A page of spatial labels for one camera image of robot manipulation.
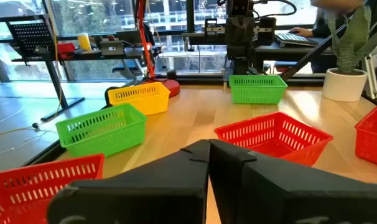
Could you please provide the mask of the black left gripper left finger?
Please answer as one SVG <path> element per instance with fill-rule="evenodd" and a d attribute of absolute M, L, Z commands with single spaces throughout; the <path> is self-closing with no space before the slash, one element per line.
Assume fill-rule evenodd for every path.
<path fill-rule="evenodd" d="M 50 202 L 49 223 L 205 223 L 210 143 L 107 179 L 76 180 Z"/>

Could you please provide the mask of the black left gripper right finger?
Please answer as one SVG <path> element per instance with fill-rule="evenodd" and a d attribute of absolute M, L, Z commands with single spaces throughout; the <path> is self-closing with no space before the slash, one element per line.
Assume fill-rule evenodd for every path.
<path fill-rule="evenodd" d="M 222 223 L 374 223 L 377 184 L 210 140 Z"/>

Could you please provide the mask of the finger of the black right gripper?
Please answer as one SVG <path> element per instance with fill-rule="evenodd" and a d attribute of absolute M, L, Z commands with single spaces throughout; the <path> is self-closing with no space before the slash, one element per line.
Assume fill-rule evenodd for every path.
<path fill-rule="evenodd" d="M 242 43 L 250 43 L 254 35 L 255 21 L 253 17 L 244 17 L 242 23 Z"/>
<path fill-rule="evenodd" d="M 235 44 L 240 38 L 241 25 L 237 17 L 228 17 L 226 20 L 226 42 Z"/>

